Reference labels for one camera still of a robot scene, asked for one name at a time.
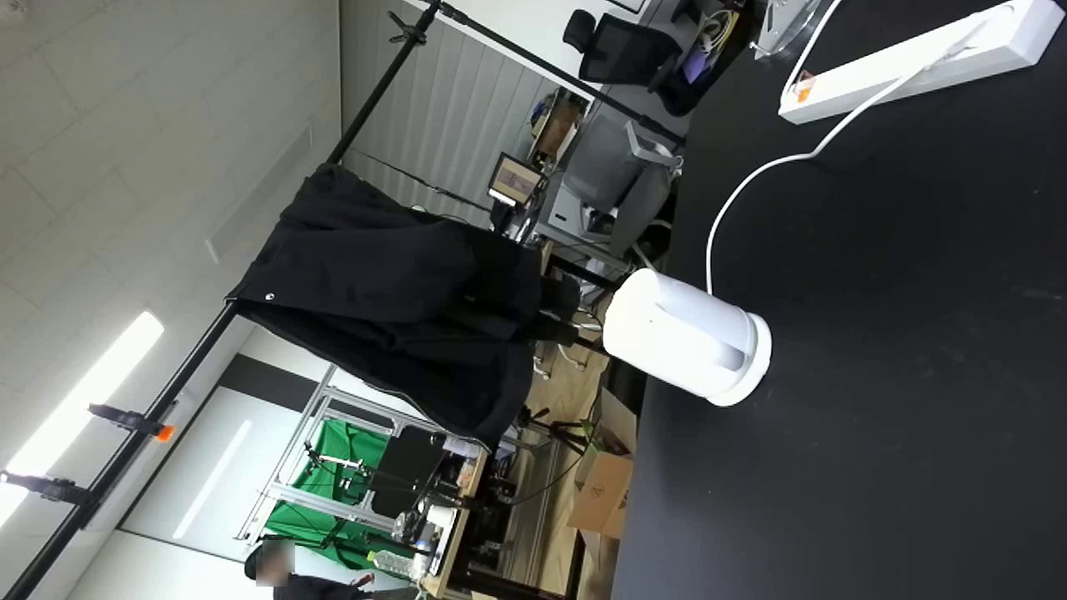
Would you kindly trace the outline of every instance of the black table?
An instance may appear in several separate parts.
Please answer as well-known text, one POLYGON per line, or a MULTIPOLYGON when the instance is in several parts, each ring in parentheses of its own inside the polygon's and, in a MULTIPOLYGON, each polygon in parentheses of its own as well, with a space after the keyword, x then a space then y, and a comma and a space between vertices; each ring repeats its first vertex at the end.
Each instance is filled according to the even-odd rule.
MULTIPOLYGON (((855 0, 819 51, 950 15, 855 0)), ((827 130, 772 107, 740 60, 696 110, 680 273, 745 172, 827 130)), ((881 107, 757 181, 712 271, 769 319, 772 381, 745 425, 651 393, 613 600, 1067 595, 1067 27, 1040 70, 881 107)))

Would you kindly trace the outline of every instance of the chair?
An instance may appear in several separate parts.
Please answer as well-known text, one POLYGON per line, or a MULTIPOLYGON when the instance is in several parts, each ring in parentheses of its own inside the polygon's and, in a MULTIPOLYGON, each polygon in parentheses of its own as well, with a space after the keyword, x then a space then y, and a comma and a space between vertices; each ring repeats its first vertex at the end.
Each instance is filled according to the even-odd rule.
POLYGON ((637 83, 657 91, 678 67, 680 48, 665 31, 637 27, 610 14, 575 9, 563 39, 583 52, 577 75, 596 83, 637 83))

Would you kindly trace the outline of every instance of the white cable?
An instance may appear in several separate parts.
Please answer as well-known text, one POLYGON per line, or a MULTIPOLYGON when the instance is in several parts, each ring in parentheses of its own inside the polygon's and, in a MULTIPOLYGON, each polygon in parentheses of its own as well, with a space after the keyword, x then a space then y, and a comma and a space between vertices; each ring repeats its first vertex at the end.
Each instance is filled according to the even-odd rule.
MULTIPOLYGON (((807 52, 815 51, 815 43, 819 39, 825 27, 830 24, 830 14, 819 19, 819 27, 815 31, 815 35, 807 39, 807 48, 805 48, 805 52, 801 52, 801 60, 796 60, 796 67, 795 67, 785 93, 795 88, 795 80, 796 80, 807 52)), ((972 27, 970 27, 956 43, 946 43, 942 52, 931 55, 927 63, 907 70, 900 80, 895 80, 895 83, 888 83, 882 91, 870 93, 870 95, 868 95, 859 107, 855 107, 815 151, 776 158, 776 159, 757 168, 751 177, 745 177, 745 181, 736 184, 736 189, 726 197, 726 204, 719 208, 719 214, 712 217, 710 234, 706 234, 706 244, 703 244, 703 288, 706 288, 706 294, 712 294, 712 281, 710 281, 712 239, 716 239, 716 234, 719 234, 719 228, 723 228, 723 217, 731 214, 731 208, 735 208, 736 197, 745 192, 745 188, 751 188, 759 172, 776 171, 776 168, 785 168, 785 164, 817 159, 817 158, 839 137, 839 130, 847 130, 847 125, 849 125, 858 117, 865 117, 872 102, 888 99, 891 93, 896 93, 902 83, 909 83, 914 75, 919 75, 919 72, 931 70, 934 63, 961 52, 962 43, 966 43, 982 24, 986 24, 986 15, 972 19, 972 27)))

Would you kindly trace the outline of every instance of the metal pole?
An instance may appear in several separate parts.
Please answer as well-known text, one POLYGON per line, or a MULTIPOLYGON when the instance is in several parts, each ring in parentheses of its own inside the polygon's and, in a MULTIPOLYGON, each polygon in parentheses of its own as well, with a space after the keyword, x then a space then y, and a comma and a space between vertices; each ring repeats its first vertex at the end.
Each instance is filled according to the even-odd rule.
POLYGON ((359 130, 368 125, 370 114, 377 110, 380 95, 394 88, 399 67, 406 63, 410 51, 424 43, 438 9, 444 8, 444 0, 431 0, 431 8, 424 9, 424 15, 412 24, 412 31, 406 31, 406 39, 399 48, 399 52, 394 55, 394 63, 387 67, 387 72, 377 80, 377 88, 370 91, 368 102, 359 107, 359 114, 352 117, 352 124, 343 130, 340 144, 334 145, 334 154, 326 158, 326 164, 340 164, 343 154, 352 145, 352 140, 359 137, 359 130))
MULTIPOLYGON (((236 304, 231 301, 214 324, 202 329, 196 348, 188 353, 180 371, 166 381, 166 385, 158 393, 148 421, 161 424, 178 408, 178 393, 190 384, 196 365, 206 359, 214 342, 227 332, 231 319, 236 318, 236 304)), ((64 545, 83 531, 101 503, 112 494, 112 488, 122 481, 122 472, 133 465, 138 454, 148 448, 150 433, 131 433, 122 448, 112 454, 112 460, 102 465, 102 472, 94 481, 91 495, 94 503, 81 503, 65 513, 61 531, 39 545, 39 554, 30 559, 30 565, 20 574, 20 581, 5 590, 5 600, 25 600, 35 582, 47 578, 47 570, 61 559, 64 545)))
POLYGON ((653 130, 653 133, 666 137, 666 140, 669 140, 669 144, 678 144, 678 145, 685 145, 685 144, 686 144, 686 137, 680 137, 680 133, 666 130, 660 120, 653 120, 653 117, 647 117, 647 114, 637 114, 633 107, 627 107, 627 102, 621 102, 621 99, 608 95, 603 91, 596 91, 596 88, 591 88, 591 83, 577 80, 575 72, 566 72, 566 70, 560 70, 560 67, 548 63, 543 55, 538 55, 538 52, 522 51, 521 43, 515 43, 515 39, 499 35, 496 31, 490 31, 490 27, 482 27, 482 24, 477 24, 477 19, 470 19, 463 9, 451 8, 451 2, 440 2, 440 14, 444 14, 444 15, 451 15, 451 19, 456 19, 456 24, 459 24, 459 27, 467 27, 467 31, 477 31, 479 35, 493 39, 496 48, 505 48, 505 51, 510 51, 510 52, 516 52, 516 55, 522 55, 527 63, 538 63, 540 70, 548 70, 548 72, 553 72, 553 75, 566 80, 571 88, 577 88, 580 93, 591 93, 593 99, 599 99, 599 102, 613 107, 616 114, 625 114, 625 117, 637 120, 645 130, 653 130))

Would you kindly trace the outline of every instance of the person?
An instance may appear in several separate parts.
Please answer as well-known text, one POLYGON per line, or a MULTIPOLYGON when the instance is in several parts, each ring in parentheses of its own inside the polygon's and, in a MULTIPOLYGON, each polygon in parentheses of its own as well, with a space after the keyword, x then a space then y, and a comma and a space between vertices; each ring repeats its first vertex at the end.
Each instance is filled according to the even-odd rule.
POLYGON ((264 538, 259 545, 242 559, 242 574, 250 581, 264 581, 272 587, 272 600, 356 600, 368 595, 374 578, 368 574, 356 582, 338 582, 321 578, 292 574, 292 558, 280 538, 264 538))

